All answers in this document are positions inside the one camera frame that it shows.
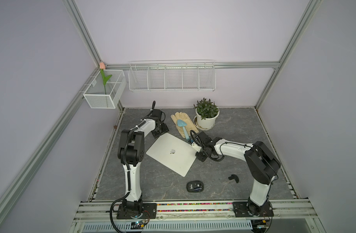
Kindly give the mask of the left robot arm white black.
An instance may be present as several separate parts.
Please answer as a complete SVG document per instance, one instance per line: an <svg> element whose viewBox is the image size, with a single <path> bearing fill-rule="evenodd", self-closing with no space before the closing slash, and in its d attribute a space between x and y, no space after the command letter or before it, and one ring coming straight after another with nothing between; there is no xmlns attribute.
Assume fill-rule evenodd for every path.
<svg viewBox="0 0 356 233"><path fill-rule="evenodd" d="M117 154L125 174L125 195L120 199L121 210L132 218L143 214L140 166L145 156L145 137L151 133L157 139L169 132L164 122L165 113L156 109L155 105L153 101L150 112L134 128L121 132Z"/></svg>

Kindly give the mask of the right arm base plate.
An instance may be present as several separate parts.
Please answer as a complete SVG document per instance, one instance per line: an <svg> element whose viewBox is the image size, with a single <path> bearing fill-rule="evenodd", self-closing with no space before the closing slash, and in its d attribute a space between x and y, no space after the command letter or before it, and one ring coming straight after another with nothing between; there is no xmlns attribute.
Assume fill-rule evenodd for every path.
<svg viewBox="0 0 356 233"><path fill-rule="evenodd" d="M253 202L233 202L235 217L273 217L274 212L271 204L266 201L264 205L258 206Z"/></svg>

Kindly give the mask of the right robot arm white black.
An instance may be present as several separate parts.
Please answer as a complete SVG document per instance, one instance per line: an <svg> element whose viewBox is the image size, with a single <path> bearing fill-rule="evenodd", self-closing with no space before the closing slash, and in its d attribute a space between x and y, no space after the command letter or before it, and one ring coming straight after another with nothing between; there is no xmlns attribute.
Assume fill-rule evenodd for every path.
<svg viewBox="0 0 356 233"><path fill-rule="evenodd" d="M239 216L268 216L272 218L274 211L269 201L272 182L279 178L280 161L261 141L255 143L237 143L220 137L211 139L204 132L197 134L190 131L191 145L197 150L195 156L201 162L211 159L221 162L225 157L233 157L247 163L254 179L252 190L247 202L234 202L234 213Z"/></svg>

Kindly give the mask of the black wireless mouse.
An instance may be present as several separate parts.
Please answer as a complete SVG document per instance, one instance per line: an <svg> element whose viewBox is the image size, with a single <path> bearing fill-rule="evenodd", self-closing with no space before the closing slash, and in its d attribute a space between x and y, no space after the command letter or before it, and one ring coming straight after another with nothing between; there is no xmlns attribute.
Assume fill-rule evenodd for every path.
<svg viewBox="0 0 356 233"><path fill-rule="evenodd" d="M190 193L200 193L204 190L204 184L202 181L190 181L186 185L186 189Z"/></svg>

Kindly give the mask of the silver laptop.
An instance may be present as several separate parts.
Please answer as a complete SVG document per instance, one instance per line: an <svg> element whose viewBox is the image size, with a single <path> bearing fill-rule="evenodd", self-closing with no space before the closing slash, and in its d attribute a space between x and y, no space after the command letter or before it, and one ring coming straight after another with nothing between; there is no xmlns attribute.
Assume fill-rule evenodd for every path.
<svg viewBox="0 0 356 233"><path fill-rule="evenodd" d="M190 144L169 133L160 136L146 154L182 177L196 159L196 150Z"/></svg>

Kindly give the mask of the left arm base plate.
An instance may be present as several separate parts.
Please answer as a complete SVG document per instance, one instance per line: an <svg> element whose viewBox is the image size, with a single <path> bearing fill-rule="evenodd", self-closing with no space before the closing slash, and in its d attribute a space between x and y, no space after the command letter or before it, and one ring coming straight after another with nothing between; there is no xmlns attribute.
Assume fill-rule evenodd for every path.
<svg viewBox="0 0 356 233"><path fill-rule="evenodd" d="M157 215L156 203L127 203L120 204L117 219L155 219Z"/></svg>

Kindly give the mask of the black mouse battery cover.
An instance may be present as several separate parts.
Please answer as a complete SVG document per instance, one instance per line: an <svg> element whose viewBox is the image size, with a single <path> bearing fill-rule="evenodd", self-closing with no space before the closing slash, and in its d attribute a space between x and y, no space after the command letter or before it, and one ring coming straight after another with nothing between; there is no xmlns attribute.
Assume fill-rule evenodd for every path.
<svg viewBox="0 0 356 233"><path fill-rule="evenodd" d="M239 177L238 177L237 175L235 175L235 174L231 174L231 175L228 177L228 179L229 179L230 181L234 180L236 183L239 183L239 181L240 181Z"/></svg>

